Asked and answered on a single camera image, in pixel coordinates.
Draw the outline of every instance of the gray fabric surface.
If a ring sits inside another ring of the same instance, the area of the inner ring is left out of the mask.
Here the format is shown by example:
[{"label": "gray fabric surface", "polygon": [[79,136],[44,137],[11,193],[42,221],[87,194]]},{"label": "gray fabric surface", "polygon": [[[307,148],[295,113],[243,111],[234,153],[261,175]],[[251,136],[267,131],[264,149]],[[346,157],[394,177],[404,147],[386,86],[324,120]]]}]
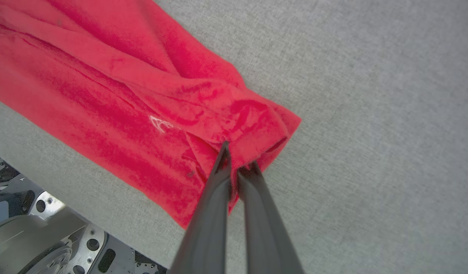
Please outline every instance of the gray fabric surface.
[{"label": "gray fabric surface", "polygon": [[[307,273],[468,274],[468,0],[157,3],[303,118],[265,177]],[[158,206],[1,104],[0,154],[171,264],[183,232]]]}]

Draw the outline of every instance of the embroidered logo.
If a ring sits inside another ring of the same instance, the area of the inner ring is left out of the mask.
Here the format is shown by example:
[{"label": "embroidered logo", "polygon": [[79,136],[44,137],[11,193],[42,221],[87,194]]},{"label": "embroidered logo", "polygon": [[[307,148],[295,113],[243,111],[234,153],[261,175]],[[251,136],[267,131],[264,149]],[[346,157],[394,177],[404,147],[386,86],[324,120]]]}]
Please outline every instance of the embroidered logo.
[{"label": "embroidered logo", "polygon": [[164,133],[164,129],[161,127],[161,125],[164,125],[166,128],[172,128],[173,125],[171,125],[171,123],[168,123],[166,121],[163,121],[161,119],[158,119],[152,115],[149,115],[149,120],[151,120],[151,123],[152,125],[157,129],[159,130],[159,132],[162,132]]}]

